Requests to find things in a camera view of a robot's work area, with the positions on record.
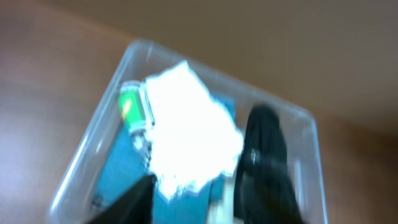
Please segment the white graphic t-shirt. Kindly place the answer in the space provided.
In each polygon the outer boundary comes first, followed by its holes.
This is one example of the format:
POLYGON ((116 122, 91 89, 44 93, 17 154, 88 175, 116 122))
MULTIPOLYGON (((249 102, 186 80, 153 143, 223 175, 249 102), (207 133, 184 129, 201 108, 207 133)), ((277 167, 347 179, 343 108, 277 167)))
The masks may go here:
POLYGON ((167 201, 233 176, 243 134, 186 60, 143 81, 123 82, 118 103, 129 133, 143 133, 136 147, 149 143, 148 169, 167 201))

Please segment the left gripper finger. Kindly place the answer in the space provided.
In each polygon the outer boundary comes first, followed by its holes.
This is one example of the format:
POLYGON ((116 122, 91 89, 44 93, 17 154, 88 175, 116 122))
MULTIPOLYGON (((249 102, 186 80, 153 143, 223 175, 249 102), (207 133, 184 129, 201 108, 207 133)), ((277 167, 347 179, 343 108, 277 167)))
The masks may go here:
POLYGON ((151 224, 155 175, 145 175, 88 224, 151 224))

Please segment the blue denim jeans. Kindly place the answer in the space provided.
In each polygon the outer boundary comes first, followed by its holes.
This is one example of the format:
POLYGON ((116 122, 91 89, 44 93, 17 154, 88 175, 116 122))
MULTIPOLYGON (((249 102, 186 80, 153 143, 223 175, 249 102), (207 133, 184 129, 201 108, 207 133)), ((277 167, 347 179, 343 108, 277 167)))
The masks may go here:
MULTIPOLYGON (((233 101, 214 98, 227 107, 234 119, 233 101)), ((139 149, 135 144, 127 128, 121 127, 97 183, 94 206, 109 207, 141 177, 153 174, 148 169, 148 157, 142 154, 143 148, 139 149)), ((222 198, 224 177, 216 178, 198 194, 187 192, 171 201, 163 198, 156 185, 153 210, 155 222, 205 223, 210 202, 222 198)))

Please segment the black knit garment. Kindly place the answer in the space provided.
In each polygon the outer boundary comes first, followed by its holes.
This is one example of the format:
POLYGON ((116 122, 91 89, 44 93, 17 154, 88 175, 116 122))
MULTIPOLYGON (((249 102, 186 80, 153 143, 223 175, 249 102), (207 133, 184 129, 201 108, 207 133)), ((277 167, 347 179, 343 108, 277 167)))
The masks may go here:
POLYGON ((233 215, 248 224, 304 223, 287 167, 277 113, 252 108, 234 185, 233 215))

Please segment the cream cloth garment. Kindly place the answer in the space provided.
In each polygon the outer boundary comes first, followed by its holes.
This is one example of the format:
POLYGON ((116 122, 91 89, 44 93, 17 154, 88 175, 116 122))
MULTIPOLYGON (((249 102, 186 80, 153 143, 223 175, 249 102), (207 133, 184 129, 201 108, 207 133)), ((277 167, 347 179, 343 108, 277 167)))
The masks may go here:
POLYGON ((223 186, 223 196, 219 202, 210 203, 206 224, 234 223, 234 179, 226 179, 223 186))

